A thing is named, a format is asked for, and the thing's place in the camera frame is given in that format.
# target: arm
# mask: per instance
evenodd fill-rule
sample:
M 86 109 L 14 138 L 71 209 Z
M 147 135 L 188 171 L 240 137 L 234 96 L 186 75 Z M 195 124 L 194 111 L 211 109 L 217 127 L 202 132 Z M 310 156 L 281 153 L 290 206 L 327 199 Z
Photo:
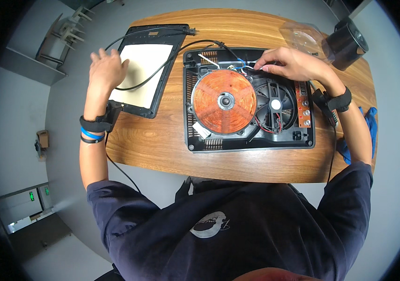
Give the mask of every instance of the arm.
M 284 66 L 265 65 L 267 62 L 279 61 Z M 254 65 L 276 75 L 296 81 L 317 80 L 326 92 L 337 97 L 345 93 L 345 86 L 335 72 L 321 60 L 295 49 L 278 48 L 266 50 Z M 371 137 L 364 116 L 354 101 L 345 112 L 338 113 L 345 134 L 351 161 L 362 161 L 371 164 Z
M 112 90 L 124 79 L 129 60 L 121 63 L 117 50 L 107 55 L 100 49 L 99 55 L 91 54 L 92 64 L 89 71 L 89 86 L 84 105 L 84 119 L 94 121 L 105 114 L 106 105 Z M 91 139 L 82 133 L 83 138 Z M 80 140 L 80 172 L 84 188 L 89 184 L 108 179 L 105 140 L 99 143 L 85 143 Z

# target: ventilation grille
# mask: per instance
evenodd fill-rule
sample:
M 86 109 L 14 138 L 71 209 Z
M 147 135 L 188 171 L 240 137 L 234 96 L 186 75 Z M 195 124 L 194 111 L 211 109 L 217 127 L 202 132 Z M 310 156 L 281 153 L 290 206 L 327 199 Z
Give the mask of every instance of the ventilation grille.
M 203 150 L 221 150 L 222 143 L 223 143 L 223 138 L 205 139 Z
M 201 53 L 201 54 L 202 54 L 204 57 L 210 59 L 211 61 L 213 61 L 213 62 L 215 62 L 215 63 L 218 63 L 218 60 L 217 60 L 217 51 L 203 52 L 203 53 Z M 211 64 L 210 62 L 208 62 L 207 60 L 205 60 L 205 59 L 203 59 L 203 58 L 201 58 L 200 61 L 201 61 L 201 64 L 202 64 L 202 65 L 203 65 L 203 64 Z
M 198 77 L 196 74 L 187 71 L 186 72 L 186 101 L 191 100 L 192 96 L 192 89 L 195 86 L 195 83 L 197 83 Z M 200 134 L 194 130 L 192 127 L 195 123 L 197 122 L 197 119 L 192 113 L 187 112 L 187 137 L 188 138 L 193 138 L 193 137 L 199 137 Z

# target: black cylinder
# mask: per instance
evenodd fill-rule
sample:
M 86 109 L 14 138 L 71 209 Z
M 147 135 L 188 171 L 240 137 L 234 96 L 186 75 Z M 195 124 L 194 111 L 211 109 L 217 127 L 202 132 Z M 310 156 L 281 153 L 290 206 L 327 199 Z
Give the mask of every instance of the black cylinder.
M 368 51 L 365 38 L 349 18 L 339 22 L 325 40 L 329 47 L 326 56 L 334 60 L 332 65 L 339 70 L 346 70 Z

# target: copper coil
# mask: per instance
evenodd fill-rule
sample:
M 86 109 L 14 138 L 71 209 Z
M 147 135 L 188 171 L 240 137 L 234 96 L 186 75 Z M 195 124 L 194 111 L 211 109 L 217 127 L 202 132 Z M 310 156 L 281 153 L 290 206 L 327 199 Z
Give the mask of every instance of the copper coil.
M 218 99 L 223 93 L 234 97 L 234 106 L 224 110 Z M 192 104 L 194 113 L 204 127 L 214 133 L 231 134 L 244 129 L 252 121 L 257 107 L 251 83 L 234 70 L 213 70 L 195 85 Z

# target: person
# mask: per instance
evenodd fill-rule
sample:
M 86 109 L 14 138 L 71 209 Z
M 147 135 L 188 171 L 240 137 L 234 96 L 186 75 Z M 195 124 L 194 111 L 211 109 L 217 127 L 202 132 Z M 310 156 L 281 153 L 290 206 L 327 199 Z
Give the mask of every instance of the person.
M 116 50 L 91 54 L 84 119 L 105 114 L 127 72 Z M 266 65 L 279 61 L 284 66 Z M 254 65 L 345 92 L 321 60 L 290 48 L 266 50 Z M 367 235 L 371 138 L 354 101 L 338 114 L 352 163 L 324 188 L 318 208 L 287 184 L 222 182 L 159 209 L 108 180 L 105 142 L 80 141 L 80 170 L 103 245 L 127 280 L 343 280 Z M 202 182 L 204 186 L 213 184 Z

